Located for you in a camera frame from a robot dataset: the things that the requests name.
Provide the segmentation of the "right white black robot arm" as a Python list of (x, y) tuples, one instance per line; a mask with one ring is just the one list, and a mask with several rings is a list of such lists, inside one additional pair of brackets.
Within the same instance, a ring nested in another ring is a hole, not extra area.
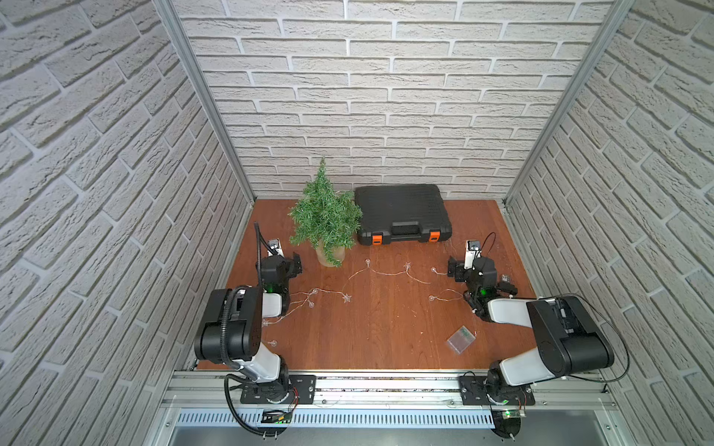
[(520, 395), (532, 384), (613, 365), (615, 351), (577, 295), (518, 298), (517, 287), (498, 280), (494, 260), (484, 256), (449, 258), (447, 275), (466, 284), (463, 298), (481, 320), (533, 331), (535, 348), (494, 362), (476, 385), (492, 403), (526, 404)]

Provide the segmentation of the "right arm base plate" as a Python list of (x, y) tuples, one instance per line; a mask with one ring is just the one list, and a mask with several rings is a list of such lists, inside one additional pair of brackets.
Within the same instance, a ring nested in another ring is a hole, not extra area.
[(462, 403), (465, 406), (476, 405), (516, 405), (519, 407), (536, 404), (530, 386), (512, 387), (496, 377), (465, 374), (457, 382)]

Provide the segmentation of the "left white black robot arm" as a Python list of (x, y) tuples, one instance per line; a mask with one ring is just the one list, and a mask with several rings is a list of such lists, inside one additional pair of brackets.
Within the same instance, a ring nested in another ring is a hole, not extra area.
[(290, 306), (289, 281), (302, 273), (300, 256), (267, 256), (257, 263), (257, 286), (211, 292), (194, 339), (201, 361), (224, 364), (241, 375), (245, 397), (283, 403), (289, 396), (286, 361), (261, 342), (262, 320), (282, 317)]

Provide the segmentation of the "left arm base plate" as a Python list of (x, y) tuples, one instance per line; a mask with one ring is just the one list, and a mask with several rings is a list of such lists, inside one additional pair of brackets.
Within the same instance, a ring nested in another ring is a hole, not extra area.
[(316, 375), (289, 375), (278, 380), (242, 385), (242, 404), (311, 405), (316, 390)]

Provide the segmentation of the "small green christmas tree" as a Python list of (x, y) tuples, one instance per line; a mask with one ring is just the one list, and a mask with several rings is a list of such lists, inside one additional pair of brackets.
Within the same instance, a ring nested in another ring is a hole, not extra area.
[(309, 243), (325, 266), (338, 268), (347, 250), (355, 246), (363, 211), (353, 191), (339, 193), (334, 189), (323, 157), (314, 180), (305, 185), (302, 197), (288, 215), (294, 223), (290, 243)]

